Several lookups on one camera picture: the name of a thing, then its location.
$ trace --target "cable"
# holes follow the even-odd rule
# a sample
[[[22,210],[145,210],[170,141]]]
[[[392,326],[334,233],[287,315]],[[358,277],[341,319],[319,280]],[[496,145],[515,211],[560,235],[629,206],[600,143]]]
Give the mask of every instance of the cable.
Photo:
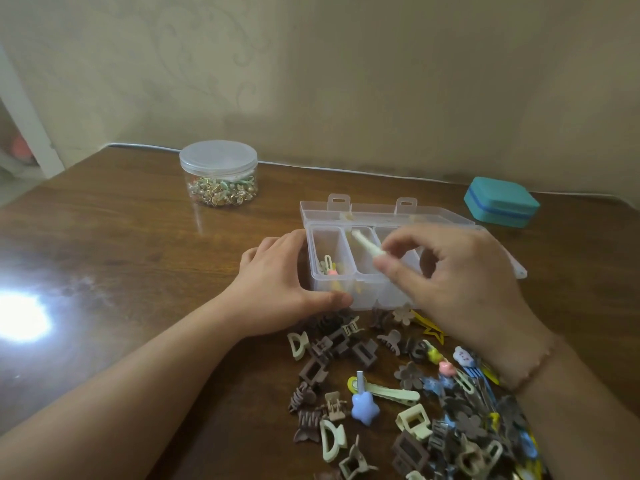
[[[180,153],[180,150],[176,148],[169,148],[167,146],[156,146],[155,144],[140,144],[140,143],[108,143],[101,147],[101,150],[106,148],[107,146],[113,148],[139,148],[144,150],[160,150],[164,152],[171,153]],[[421,177],[399,177],[398,175],[386,175],[384,173],[371,173],[368,171],[358,171],[358,170],[343,170],[339,168],[325,168],[321,166],[303,166],[303,165],[290,165],[287,163],[276,163],[276,162],[266,162],[263,160],[258,160],[258,163],[263,163],[265,165],[277,165],[277,166],[288,166],[292,168],[306,168],[308,170],[324,170],[324,171],[338,171],[341,173],[355,173],[357,175],[372,175],[373,177],[389,177],[389,178],[401,178],[404,180],[420,180],[421,182],[436,182],[438,184],[449,184],[449,185],[464,185],[457,184],[455,182],[447,182],[446,180],[437,180],[436,178],[421,178]],[[624,202],[632,209],[637,210],[635,204],[633,202],[625,199],[624,197],[620,197],[618,195],[613,194],[602,194],[602,193],[592,193],[592,192],[564,192],[564,191],[542,191],[542,190],[530,190],[529,192],[535,194],[549,194],[549,195],[569,195],[569,196],[577,196],[577,197],[600,197],[600,198],[608,198],[613,200],[619,200]]]

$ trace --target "teal box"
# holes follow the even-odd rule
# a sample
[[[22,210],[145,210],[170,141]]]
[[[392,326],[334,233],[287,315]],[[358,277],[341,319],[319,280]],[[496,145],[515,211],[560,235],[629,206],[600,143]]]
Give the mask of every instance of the teal box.
[[[465,203],[477,220],[509,227],[526,226],[540,208],[522,185],[485,177],[473,179]]]

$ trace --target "white door frame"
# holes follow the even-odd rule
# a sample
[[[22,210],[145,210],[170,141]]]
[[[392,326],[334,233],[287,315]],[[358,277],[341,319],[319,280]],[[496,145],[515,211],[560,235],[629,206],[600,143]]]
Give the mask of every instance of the white door frame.
[[[12,117],[29,148],[33,152],[45,178],[51,178],[65,169],[51,140],[44,130],[33,104],[22,87],[9,56],[0,43],[0,100]]]

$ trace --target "clear plastic jar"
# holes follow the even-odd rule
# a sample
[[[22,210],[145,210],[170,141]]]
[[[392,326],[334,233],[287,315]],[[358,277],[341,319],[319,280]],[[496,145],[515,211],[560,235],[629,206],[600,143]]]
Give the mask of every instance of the clear plastic jar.
[[[180,152],[192,201],[210,207],[242,205],[258,195],[258,153],[248,144],[215,139]]]

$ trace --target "plastic box compartment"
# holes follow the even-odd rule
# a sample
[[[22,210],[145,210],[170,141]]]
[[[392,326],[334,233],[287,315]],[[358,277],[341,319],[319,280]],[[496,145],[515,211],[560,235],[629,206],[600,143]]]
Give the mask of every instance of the plastic box compartment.
[[[395,205],[351,203],[348,195],[331,194],[327,202],[300,202],[300,213],[307,230],[311,289],[343,290],[353,297],[354,310],[370,310],[376,303],[392,310],[411,302],[386,276],[379,273],[372,257],[351,236],[359,229],[380,245],[398,227],[423,222],[474,226],[475,222],[439,207],[420,207],[414,198],[399,198]],[[319,272],[320,261],[329,255],[338,274]],[[403,261],[420,271],[416,250],[407,252]]]

